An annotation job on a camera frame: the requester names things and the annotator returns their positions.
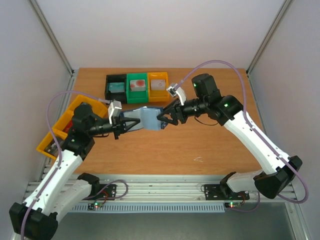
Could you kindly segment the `blue zip card holder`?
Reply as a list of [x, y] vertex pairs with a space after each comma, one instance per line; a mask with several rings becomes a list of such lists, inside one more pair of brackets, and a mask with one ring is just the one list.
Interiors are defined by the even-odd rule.
[[140, 108], [125, 110], [120, 113], [121, 117], [140, 119], [140, 123], [131, 127], [128, 132], [146, 129], [150, 131], [164, 130], [168, 123], [160, 121], [157, 116], [163, 112], [162, 107], [143, 106]]

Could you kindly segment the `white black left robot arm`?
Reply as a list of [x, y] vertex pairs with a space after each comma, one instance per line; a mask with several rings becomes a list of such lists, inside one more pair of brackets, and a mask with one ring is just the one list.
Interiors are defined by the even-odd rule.
[[64, 193], [62, 189], [72, 173], [95, 144], [94, 137], [113, 133], [115, 139], [140, 123], [140, 119], [120, 115], [121, 103], [109, 105], [108, 118], [96, 115], [92, 106], [81, 103], [73, 112], [72, 126], [63, 145], [57, 145], [58, 157], [45, 178], [23, 203], [14, 203], [9, 216], [21, 239], [50, 240], [60, 221], [81, 200], [96, 199], [101, 193], [100, 179], [83, 173]]

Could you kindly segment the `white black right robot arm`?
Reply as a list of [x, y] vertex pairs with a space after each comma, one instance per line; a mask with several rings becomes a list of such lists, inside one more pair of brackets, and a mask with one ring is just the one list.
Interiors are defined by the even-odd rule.
[[289, 156], [272, 143], [234, 96], [222, 96], [213, 76], [199, 74], [191, 82], [196, 98], [187, 100], [179, 89], [179, 98], [165, 107], [157, 119], [176, 126], [186, 123], [189, 117], [206, 114], [217, 121], [240, 140], [261, 166], [257, 171], [233, 171], [226, 175], [219, 183], [221, 194], [229, 199], [242, 191], [258, 191], [274, 199], [294, 179], [302, 160], [296, 155]]

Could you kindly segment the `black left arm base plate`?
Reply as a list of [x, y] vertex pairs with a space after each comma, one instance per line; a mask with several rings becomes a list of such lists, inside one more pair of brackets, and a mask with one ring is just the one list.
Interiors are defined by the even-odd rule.
[[100, 200], [107, 200], [107, 201], [113, 201], [116, 197], [117, 193], [117, 185], [116, 184], [110, 184], [106, 188], [104, 188], [106, 184], [100, 184], [98, 190], [102, 190], [98, 195], [93, 197], [86, 197], [84, 200], [88, 201], [100, 201]]

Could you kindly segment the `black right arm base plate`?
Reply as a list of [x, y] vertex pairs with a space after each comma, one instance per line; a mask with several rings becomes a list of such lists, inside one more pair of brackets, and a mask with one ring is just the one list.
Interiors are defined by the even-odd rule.
[[206, 201], [242, 201], [242, 200], [249, 200], [250, 195], [245, 191], [231, 193], [229, 196], [225, 196], [220, 189], [219, 184], [203, 184], [200, 187], [200, 190], [204, 193]]

